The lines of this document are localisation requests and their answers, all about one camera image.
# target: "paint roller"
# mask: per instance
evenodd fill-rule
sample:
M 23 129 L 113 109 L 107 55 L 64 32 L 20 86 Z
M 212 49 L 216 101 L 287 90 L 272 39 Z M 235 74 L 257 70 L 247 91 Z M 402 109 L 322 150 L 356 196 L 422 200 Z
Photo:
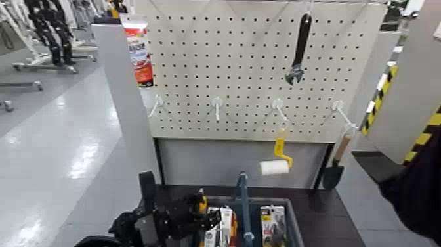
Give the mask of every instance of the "paint roller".
M 279 135 L 274 145 L 274 155 L 283 160 L 262 161 L 261 171 L 263 176 L 289 173 L 289 169 L 293 166 L 293 159 L 284 154 L 284 144 L 285 129 L 282 128 L 279 130 Z

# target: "floor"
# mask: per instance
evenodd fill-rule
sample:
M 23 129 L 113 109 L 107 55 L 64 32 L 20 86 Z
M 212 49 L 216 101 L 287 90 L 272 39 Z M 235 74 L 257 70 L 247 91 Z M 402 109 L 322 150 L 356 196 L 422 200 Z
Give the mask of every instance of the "floor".
M 16 109 L 0 111 L 0 246 L 73 246 L 136 206 L 134 177 L 144 170 L 130 165 L 99 63 L 78 62 L 79 74 L 11 68 L 27 56 L 18 50 L 0 58 L 2 81 L 45 87 L 0 91 Z M 349 153 L 341 163 L 338 191 L 367 247 L 431 246 L 406 230 Z

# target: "metal hook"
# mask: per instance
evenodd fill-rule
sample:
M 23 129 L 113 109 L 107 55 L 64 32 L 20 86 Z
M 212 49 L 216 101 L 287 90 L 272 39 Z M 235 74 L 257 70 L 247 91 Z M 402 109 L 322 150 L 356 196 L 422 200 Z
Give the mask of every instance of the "metal hook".
M 150 114 L 148 115 L 148 117 L 149 118 L 151 118 L 154 114 L 155 114 L 155 112 L 156 112 L 156 108 L 158 107 L 158 106 L 162 106 L 163 104 L 164 104 L 164 101 L 162 100 L 162 98 L 161 98 L 161 96 L 160 95 L 155 95 L 155 105 L 153 105 L 153 108 L 152 108 L 152 110 L 150 111 Z
M 314 4 L 314 0 L 307 0 L 307 2 L 306 2 L 306 14 L 308 15 L 308 17 L 309 16 L 311 16 L 311 9 L 312 9 L 312 5 Z
M 219 108 L 222 107 L 223 104 L 224 101 L 219 96 L 211 100 L 211 106 L 214 107 L 216 110 L 216 121 L 220 120 Z
M 282 117 L 282 119 L 284 121 L 289 121 L 289 119 L 282 112 L 282 107 L 284 107 L 284 101 L 283 100 L 281 100 L 280 98 L 277 98 L 277 99 L 273 100 L 271 107 L 272 107 L 273 110 L 277 110 L 279 112 L 280 116 Z
M 342 108 L 343 108 L 343 101 L 342 100 L 334 101 L 334 103 L 332 103 L 332 106 L 331 106 L 332 111 L 340 113 L 340 115 L 343 117 L 343 119 L 345 119 L 346 124 L 345 124 L 345 131 L 343 132 L 343 135 L 348 133 L 349 130 L 352 130 L 352 136 L 354 136 L 355 131 L 358 129 L 358 127 L 355 123 L 351 122 L 351 120 L 348 118 L 348 116 L 346 116 L 346 114 L 343 112 Z

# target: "yellow black striped tape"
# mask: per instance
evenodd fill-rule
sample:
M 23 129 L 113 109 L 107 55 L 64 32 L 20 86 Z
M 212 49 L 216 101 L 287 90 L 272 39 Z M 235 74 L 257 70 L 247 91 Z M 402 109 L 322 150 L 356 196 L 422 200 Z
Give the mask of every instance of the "yellow black striped tape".
M 424 128 L 422 134 L 415 141 L 413 148 L 404 158 L 403 165 L 405 166 L 408 165 L 417 156 L 418 152 L 421 151 L 426 145 L 426 143 L 431 139 L 435 129 L 440 127 L 441 127 L 441 106 L 427 122 L 426 128 Z
M 371 112 L 368 112 L 363 120 L 362 124 L 362 133 L 363 135 L 367 135 L 369 133 L 369 129 L 372 126 L 373 121 L 375 120 L 375 116 L 380 111 L 381 104 L 384 101 L 384 97 L 389 91 L 389 87 L 396 76 L 398 71 L 398 67 L 396 65 L 391 66 L 389 69 L 389 73 L 387 74 L 387 78 L 380 90 L 377 90 L 375 96 L 373 98 L 373 108 Z

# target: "white pegboard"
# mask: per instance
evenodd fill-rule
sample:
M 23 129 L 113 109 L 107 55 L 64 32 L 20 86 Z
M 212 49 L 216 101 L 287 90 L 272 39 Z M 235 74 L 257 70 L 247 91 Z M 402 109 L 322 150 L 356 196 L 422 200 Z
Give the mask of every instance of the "white pegboard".
M 335 142 L 344 120 L 335 100 L 356 92 L 385 13 L 378 3 L 315 3 L 303 80 L 290 67 L 304 2 L 137 1 L 146 15 L 154 80 L 164 105 L 150 118 L 155 137 L 274 140 L 282 118 L 287 141 Z M 223 100 L 216 121 L 211 100 Z

